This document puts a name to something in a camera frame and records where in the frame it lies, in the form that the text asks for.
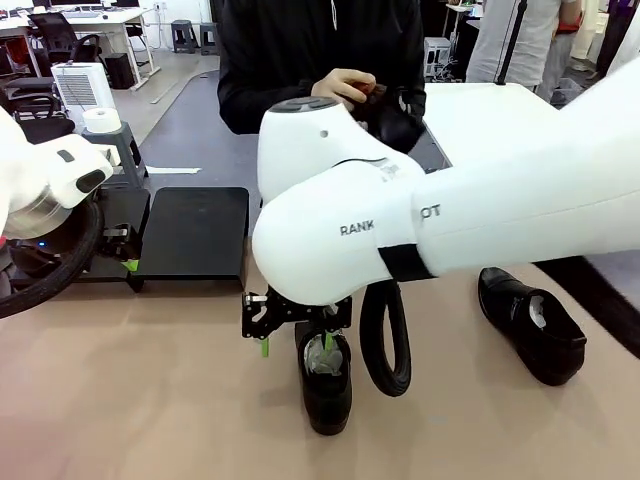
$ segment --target white table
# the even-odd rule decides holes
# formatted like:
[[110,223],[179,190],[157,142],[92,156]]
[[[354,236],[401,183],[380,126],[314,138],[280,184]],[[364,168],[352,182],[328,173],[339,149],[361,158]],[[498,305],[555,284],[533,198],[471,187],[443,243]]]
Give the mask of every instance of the white table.
[[517,84],[429,83],[424,123],[451,166],[505,158],[527,148],[559,112]]
[[[91,18],[67,18],[67,21],[73,26],[76,32],[115,35],[115,37],[119,40],[119,47],[126,51],[127,56],[129,57],[129,63],[131,64],[131,68],[133,69],[135,75],[136,84],[131,87],[131,89],[137,90],[142,87],[147,81],[149,81],[150,77],[160,71],[160,68],[157,67],[153,61],[153,54],[151,53],[151,49],[149,48],[147,32],[144,26],[144,20],[142,18],[142,15],[149,11],[151,11],[151,9],[148,8],[127,8],[121,11],[98,12],[100,13],[98,16]],[[142,35],[145,41],[144,43],[146,45],[146,51],[149,58],[149,66],[151,68],[151,70],[144,76],[140,73],[138,62],[136,60],[133,48],[131,47],[131,43],[129,42],[126,27],[127,23],[139,23],[142,27]],[[23,37],[27,42],[29,56],[31,57],[31,61],[33,62],[34,68],[36,70],[35,73],[40,77],[41,73],[40,69],[38,68],[38,62],[36,61],[31,42],[28,38],[28,26],[28,20],[19,17],[0,20],[0,38]]]

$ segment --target green tag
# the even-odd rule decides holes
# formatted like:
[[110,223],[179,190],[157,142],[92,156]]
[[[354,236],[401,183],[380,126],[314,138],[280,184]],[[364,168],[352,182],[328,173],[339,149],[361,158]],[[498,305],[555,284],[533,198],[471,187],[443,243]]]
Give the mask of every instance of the green tag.
[[260,341],[262,345],[262,358],[269,357],[269,337]]
[[333,347],[333,335],[327,332],[325,335],[324,349],[328,352],[331,350],[331,347]]
[[130,272],[137,272],[139,263],[140,260],[129,260],[128,262],[122,262],[122,265]]

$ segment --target sole of shoe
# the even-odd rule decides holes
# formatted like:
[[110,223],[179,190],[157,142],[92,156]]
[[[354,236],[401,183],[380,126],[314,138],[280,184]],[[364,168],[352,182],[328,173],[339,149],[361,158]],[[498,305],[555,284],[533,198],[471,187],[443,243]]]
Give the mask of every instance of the sole of shoe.
[[311,423],[311,428],[313,428],[313,430],[316,433],[323,435],[325,437],[332,437],[334,435],[338,435],[339,433],[342,433],[342,431],[347,427],[348,422],[349,422],[349,418],[347,417],[344,422],[338,425],[324,425],[324,424],[318,424],[315,422],[310,422],[310,423]]
[[538,361],[529,352],[527,352],[524,348],[520,347],[519,345],[516,345],[507,335],[505,335],[502,329],[496,324],[496,322],[494,322],[494,320],[491,318],[491,315],[489,315],[489,313],[487,312],[484,302],[482,301],[482,294],[480,293],[479,280],[478,280],[478,302],[480,303],[480,308],[482,309],[482,313],[487,318],[487,320],[489,320],[489,323],[493,325],[494,328],[498,330],[498,332],[500,332],[502,336],[504,336],[507,339],[507,341],[511,344],[512,347],[515,348],[515,351],[520,357],[520,360],[522,360],[522,362],[529,369],[531,374],[539,382],[544,383],[545,385],[548,385],[550,387],[560,387],[566,384],[569,380],[571,380],[571,378],[577,373],[577,372],[571,372],[569,374],[567,373],[560,374],[560,373],[550,372],[549,370],[543,368],[542,365],[540,365]]

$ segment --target black platform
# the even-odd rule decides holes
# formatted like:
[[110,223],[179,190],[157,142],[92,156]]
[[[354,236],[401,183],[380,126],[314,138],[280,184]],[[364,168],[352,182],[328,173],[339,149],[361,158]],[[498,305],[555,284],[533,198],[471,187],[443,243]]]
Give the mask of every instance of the black platform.
[[141,280],[232,280],[244,288],[249,192],[240,187],[158,191],[144,233]]
[[[228,280],[244,288],[244,253],[249,226],[249,192],[240,187],[167,187],[150,194],[138,189],[104,189],[99,203],[105,225],[129,224],[142,234],[138,269],[95,256],[78,283],[127,282],[139,292],[145,280]],[[17,272],[16,289],[38,281]]]

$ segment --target white robotic arm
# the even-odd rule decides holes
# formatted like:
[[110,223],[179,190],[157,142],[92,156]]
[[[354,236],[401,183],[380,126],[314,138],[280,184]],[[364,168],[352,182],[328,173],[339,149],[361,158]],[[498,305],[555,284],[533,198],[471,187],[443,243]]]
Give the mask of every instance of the white robotic arm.
[[327,305],[390,278],[640,248],[638,79],[640,60],[541,125],[540,143],[430,175],[342,106],[275,108],[261,130],[271,201],[257,265],[281,295]]
[[101,149],[78,135],[40,145],[0,110],[0,234],[32,239],[58,228],[113,175]]

